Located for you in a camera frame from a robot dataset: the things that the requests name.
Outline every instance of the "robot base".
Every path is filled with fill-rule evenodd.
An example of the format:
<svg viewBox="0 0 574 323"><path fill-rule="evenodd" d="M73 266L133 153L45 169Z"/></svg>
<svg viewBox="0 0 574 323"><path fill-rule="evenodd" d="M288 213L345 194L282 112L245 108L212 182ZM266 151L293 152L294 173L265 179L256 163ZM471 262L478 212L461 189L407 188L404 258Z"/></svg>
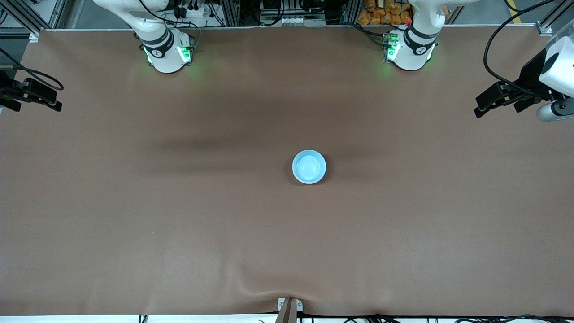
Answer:
<svg viewBox="0 0 574 323"><path fill-rule="evenodd" d="M393 62L397 67L406 71L416 71L423 67L425 63L431 59L432 50L434 45L429 50L424 48L423 55L415 55L404 43L404 31L393 30L389 33L389 47L385 49L385 60Z"/></svg>
<svg viewBox="0 0 574 323"><path fill-rule="evenodd" d="M176 28L169 29L173 33L173 45L165 52L165 56L158 58L148 54L150 66L162 73L174 73L182 67L191 65L195 39Z"/></svg>

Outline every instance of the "brown table surface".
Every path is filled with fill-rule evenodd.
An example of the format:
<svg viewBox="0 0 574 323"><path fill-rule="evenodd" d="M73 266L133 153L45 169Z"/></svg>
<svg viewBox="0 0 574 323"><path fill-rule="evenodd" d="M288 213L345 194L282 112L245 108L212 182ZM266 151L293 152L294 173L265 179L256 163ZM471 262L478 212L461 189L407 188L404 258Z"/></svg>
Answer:
<svg viewBox="0 0 574 323"><path fill-rule="evenodd" d="M163 75L130 32L42 32L63 111L0 117L0 314L574 316L574 124L477 120L492 28L417 72L352 29L207 31ZM508 28L492 67L544 47ZM297 184L294 155L327 157Z"/></svg>

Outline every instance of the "blue bowl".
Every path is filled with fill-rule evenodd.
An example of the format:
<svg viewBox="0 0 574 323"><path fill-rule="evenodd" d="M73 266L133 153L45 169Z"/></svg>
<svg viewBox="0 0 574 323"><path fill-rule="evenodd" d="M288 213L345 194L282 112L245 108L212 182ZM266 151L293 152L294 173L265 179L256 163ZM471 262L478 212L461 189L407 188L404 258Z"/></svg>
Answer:
<svg viewBox="0 0 574 323"><path fill-rule="evenodd" d="M303 184L315 184L327 171L323 156L311 149L303 150L293 159L293 175Z"/></svg>

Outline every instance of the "light blue plate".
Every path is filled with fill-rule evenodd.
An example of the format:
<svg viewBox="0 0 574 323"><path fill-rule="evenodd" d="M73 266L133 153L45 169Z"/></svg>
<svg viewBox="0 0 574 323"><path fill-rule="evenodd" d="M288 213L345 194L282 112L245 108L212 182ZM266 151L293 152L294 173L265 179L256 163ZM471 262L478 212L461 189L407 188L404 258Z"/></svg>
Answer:
<svg viewBox="0 0 574 323"><path fill-rule="evenodd" d="M303 184L317 183L326 171L325 158L314 150L303 150L293 159L293 175Z"/></svg>

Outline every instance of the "white mounting plate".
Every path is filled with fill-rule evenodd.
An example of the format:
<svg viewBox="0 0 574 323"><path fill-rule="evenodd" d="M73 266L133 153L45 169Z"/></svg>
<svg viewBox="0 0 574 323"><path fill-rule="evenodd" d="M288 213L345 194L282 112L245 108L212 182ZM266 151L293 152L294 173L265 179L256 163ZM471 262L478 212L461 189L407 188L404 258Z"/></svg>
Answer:
<svg viewBox="0 0 574 323"><path fill-rule="evenodd" d="M298 299L295 299L297 302L297 312L303 312L303 302ZM277 310L280 311L281 307L283 306L283 302L285 302L285 298L280 298L277 302Z"/></svg>

